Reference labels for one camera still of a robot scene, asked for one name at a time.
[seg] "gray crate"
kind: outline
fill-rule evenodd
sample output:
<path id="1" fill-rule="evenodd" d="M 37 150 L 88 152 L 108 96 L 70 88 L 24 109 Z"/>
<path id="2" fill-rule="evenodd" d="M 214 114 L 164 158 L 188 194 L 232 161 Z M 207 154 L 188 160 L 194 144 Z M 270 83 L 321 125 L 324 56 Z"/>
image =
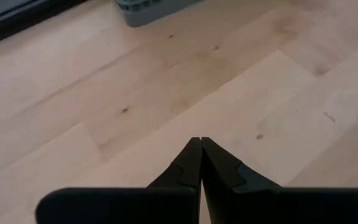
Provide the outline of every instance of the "gray crate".
<path id="1" fill-rule="evenodd" d="M 130 27 L 148 24 L 202 0 L 113 0 Z"/>

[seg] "wooden floor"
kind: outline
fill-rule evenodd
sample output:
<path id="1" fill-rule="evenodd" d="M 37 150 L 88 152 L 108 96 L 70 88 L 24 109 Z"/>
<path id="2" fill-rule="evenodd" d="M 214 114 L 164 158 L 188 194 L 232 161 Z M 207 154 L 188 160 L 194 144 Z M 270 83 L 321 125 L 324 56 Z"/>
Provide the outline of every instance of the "wooden floor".
<path id="1" fill-rule="evenodd" d="M 146 186 L 192 136 L 281 185 L 358 186 L 358 1 L 207 0 L 133 29 L 94 0 L 0 42 L 0 224 L 60 187 Z"/>

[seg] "gray plastic basket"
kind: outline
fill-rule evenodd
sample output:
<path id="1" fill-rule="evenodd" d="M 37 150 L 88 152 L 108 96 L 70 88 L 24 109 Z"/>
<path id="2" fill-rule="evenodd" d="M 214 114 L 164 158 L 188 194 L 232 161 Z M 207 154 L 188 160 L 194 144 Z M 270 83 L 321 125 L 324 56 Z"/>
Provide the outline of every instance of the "gray plastic basket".
<path id="1" fill-rule="evenodd" d="M 146 25 L 202 0 L 113 0 L 130 27 Z"/>

